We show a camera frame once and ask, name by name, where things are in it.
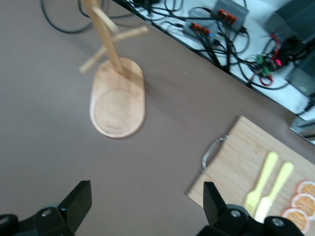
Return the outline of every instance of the wooden stand base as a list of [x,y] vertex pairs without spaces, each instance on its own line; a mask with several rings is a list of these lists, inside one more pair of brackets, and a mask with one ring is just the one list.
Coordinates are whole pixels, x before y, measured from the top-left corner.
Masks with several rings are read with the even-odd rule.
[[145,117],[144,78],[140,67],[120,58],[118,74],[107,60],[97,69],[91,93],[90,116],[95,128],[111,138],[136,132]]

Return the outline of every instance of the orange slice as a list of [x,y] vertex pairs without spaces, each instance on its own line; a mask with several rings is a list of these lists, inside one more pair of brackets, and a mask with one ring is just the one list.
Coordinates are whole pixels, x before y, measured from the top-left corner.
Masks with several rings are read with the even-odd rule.
[[300,209],[289,208],[285,210],[281,216],[292,221],[303,234],[306,234],[307,231],[310,229],[310,220],[307,217],[307,214],[305,214]]
[[315,182],[309,180],[303,180],[298,183],[296,187],[297,193],[308,193],[315,197]]
[[310,220],[315,219],[315,197],[308,193],[299,193],[292,198],[291,206],[307,214]]

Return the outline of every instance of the metal handle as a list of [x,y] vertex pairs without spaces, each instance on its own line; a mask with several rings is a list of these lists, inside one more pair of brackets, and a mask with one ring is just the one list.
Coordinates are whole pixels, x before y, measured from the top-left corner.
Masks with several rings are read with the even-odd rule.
[[226,140],[228,138],[228,135],[224,135],[224,137],[219,138],[217,140],[215,140],[211,146],[209,147],[208,151],[206,152],[206,154],[203,156],[202,158],[202,169],[201,172],[205,173],[206,168],[207,168],[207,159],[210,156],[210,154],[212,153],[213,149],[216,147],[216,145],[224,140]]

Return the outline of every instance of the black electronic device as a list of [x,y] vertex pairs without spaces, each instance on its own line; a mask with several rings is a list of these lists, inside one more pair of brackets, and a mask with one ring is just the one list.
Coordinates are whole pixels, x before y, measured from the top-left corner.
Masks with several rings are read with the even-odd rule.
[[315,94],[315,51],[303,59],[287,76],[292,86],[309,97]]
[[151,13],[152,4],[159,3],[159,0],[133,0],[135,7],[142,7]]
[[314,12],[314,0],[292,0],[274,12],[264,27],[267,32],[275,34],[280,43],[295,37],[309,44],[315,39]]
[[91,183],[81,181],[58,207],[47,207],[18,222],[0,215],[0,236],[74,236],[92,205]]

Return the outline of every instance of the bamboo cutting board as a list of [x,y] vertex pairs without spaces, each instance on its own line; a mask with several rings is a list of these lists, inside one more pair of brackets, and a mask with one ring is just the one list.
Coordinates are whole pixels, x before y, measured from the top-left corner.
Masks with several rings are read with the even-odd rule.
[[[294,171],[273,203],[268,215],[281,215],[290,208],[299,181],[315,181],[315,165],[295,153],[257,125],[240,117],[228,134],[218,155],[208,163],[204,174],[200,174],[188,192],[188,196],[201,207],[203,205],[203,183],[212,181],[225,203],[244,205],[247,193],[258,181],[265,157],[269,151],[279,155],[278,163],[269,178],[261,197],[269,194],[279,169],[284,161],[294,165]],[[315,235],[315,222],[311,222],[307,235]]]

